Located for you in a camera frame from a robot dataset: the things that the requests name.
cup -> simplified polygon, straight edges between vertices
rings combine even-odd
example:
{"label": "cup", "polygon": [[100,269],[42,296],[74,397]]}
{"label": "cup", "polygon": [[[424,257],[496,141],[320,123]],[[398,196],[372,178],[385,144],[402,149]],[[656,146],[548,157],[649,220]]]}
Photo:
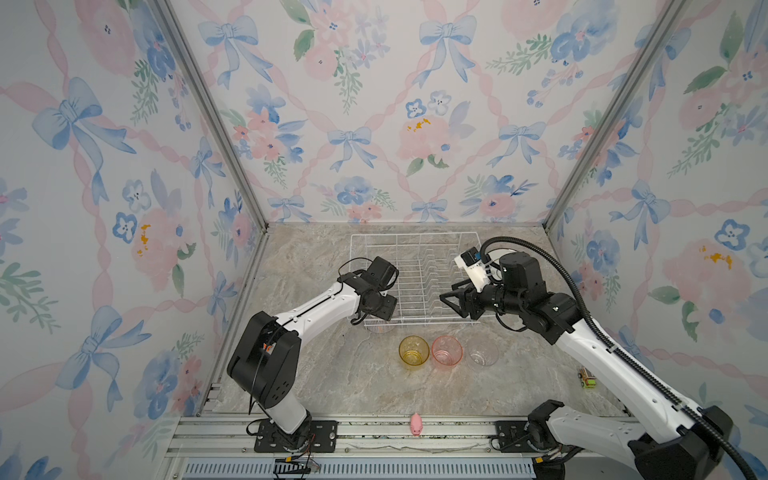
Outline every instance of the cup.
{"label": "cup", "polygon": [[429,358],[429,344],[417,335],[407,336],[400,342],[400,359],[410,366],[419,366]]}
{"label": "cup", "polygon": [[467,353],[473,362],[481,366],[490,366],[498,361],[498,348],[493,340],[476,337],[467,343]]}
{"label": "cup", "polygon": [[462,360],[462,344],[450,335],[439,336],[432,344],[432,356],[441,365],[454,366]]}

white wire dish rack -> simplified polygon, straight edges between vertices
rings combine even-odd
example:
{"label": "white wire dish rack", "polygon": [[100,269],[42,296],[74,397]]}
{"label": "white wire dish rack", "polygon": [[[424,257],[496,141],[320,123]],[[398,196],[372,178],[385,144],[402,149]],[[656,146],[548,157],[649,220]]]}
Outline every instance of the white wire dish rack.
{"label": "white wire dish rack", "polygon": [[[382,257],[400,271],[389,291],[397,297],[392,319],[388,323],[366,319],[366,328],[384,333],[397,325],[472,323],[440,301],[441,293],[449,292],[453,283],[467,278],[453,259],[471,247],[480,247],[477,232],[353,234],[349,242],[350,259]],[[365,269],[368,265],[368,260],[353,260],[349,270]]]}

pig figurine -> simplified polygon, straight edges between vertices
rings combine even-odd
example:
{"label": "pig figurine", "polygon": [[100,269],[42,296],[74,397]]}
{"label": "pig figurine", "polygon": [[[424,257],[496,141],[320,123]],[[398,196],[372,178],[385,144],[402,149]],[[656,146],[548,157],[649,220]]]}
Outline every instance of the pig figurine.
{"label": "pig figurine", "polygon": [[414,413],[411,417],[411,433],[418,437],[422,434],[423,428],[422,417],[418,413]]}

gray stone surface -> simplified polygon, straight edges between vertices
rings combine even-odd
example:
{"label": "gray stone surface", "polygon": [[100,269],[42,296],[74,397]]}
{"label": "gray stone surface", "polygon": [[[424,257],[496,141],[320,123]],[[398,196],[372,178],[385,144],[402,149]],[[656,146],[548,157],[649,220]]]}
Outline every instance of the gray stone surface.
{"label": "gray stone surface", "polygon": [[[353,233],[434,233],[476,231],[480,241],[498,235],[520,237],[554,253],[541,227],[482,225],[280,225],[270,239],[257,274],[246,319],[264,310],[277,314],[306,302],[335,281],[335,267],[349,259]],[[567,287],[541,261],[550,291]],[[516,325],[514,317],[505,319]],[[240,324],[240,331],[245,322]],[[474,336],[492,339],[500,353],[492,366],[464,356],[452,369],[430,359],[408,367],[398,355],[400,341],[419,335],[430,345],[453,335],[463,346]],[[398,326],[372,333],[362,325],[338,322],[303,346],[296,394],[315,413],[389,413],[410,415],[527,415],[547,399],[557,399],[592,415],[622,415],[605,388],[581,388],[579,365],[534,333],[513,333],[494,320],[480,324]],[[248,395],[229,377],[223,379],[216,412],[246,412]]]}

wall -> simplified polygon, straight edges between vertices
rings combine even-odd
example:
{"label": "wall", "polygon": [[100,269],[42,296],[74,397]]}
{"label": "wall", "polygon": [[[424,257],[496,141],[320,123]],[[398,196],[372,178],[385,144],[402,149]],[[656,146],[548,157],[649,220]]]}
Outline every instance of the wall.
{"label": "wall", "polygon": [[[758,478],[768,478],[766,10],[691,2],[640,107],[551,231],[594,316],[673,387],[731,415],[731,442]],[[714,478],[729,475],[743,478],[727,458]]]}
{"label": "wall", "polygon": [[357,223],[543,220],[664,2],[171,3],[267,216]]}
{"label": "wall", "polygon": [[255,229],[145,5],[4,2],[0,38],[0,478],[151,478]]}

